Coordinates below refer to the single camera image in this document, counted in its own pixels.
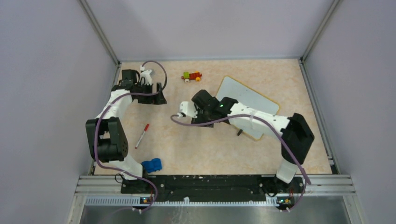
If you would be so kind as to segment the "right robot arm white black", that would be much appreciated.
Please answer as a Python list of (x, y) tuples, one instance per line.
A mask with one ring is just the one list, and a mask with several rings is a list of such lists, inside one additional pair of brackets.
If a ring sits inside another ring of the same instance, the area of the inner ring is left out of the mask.
[(274, 187), (279, 192), (287, 192), (292, 187), (292, 179), (297, 171), (302, 170), (315, 139), (304, 116), (299, 113), (291, 117), (269, 114), (234, 98), (218, 100), (206, 90), (200, 90), (191, 101), (180, 103), (179, 111), (191, 117), (193, 125), (213, 127), (214, 123), (225, 122), (278, 139), (283, 159), (276, 171)]

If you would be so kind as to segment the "red white marker pen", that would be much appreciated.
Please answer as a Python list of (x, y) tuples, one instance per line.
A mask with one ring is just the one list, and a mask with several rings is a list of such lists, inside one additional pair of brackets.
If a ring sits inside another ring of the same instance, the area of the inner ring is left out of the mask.
[(144, 127), (144, 129), (142, 131), (142, 134), (140, 135), (140, 137), (139, 137), (139, 139), (138, 139), (138, 141), (137, 141), (137, 143), (136, 143), (136, 145), (134, 147), (135, 149), (137, 149), (139, 147), (139, 145), (140, 145), (145, 133), (147, 132), (149, 126), (150, 126), (150, 124), (146, 124), (146, 126)]

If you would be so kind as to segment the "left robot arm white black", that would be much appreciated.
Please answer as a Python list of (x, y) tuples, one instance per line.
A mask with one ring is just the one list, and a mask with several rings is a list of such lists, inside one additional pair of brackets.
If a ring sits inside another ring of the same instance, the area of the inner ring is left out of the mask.
[(143, 166), (129, 155), (129, 144), (121, 124), (126, 109), (134, 100), (139, 104), (163, 105), (167, 101), (162, 92), (155, 93), (153, 69), (122, 70), (121, 80), (112, 88), (102, 112), (85, 124), (90, 155), (102, 166), (114, 167), (139, 193), (149, 189), (150, 181), (143, 176)]

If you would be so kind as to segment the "white whiteboard yellow edge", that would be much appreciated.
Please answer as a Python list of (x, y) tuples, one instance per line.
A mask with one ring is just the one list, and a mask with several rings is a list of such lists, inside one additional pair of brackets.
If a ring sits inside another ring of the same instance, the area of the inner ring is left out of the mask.
[(233, 98), (247, 107), (269, 114), (277, 114), (280, 110), (278, 103), (229, 76), (223, 78), (215, 97), (217, 100)]

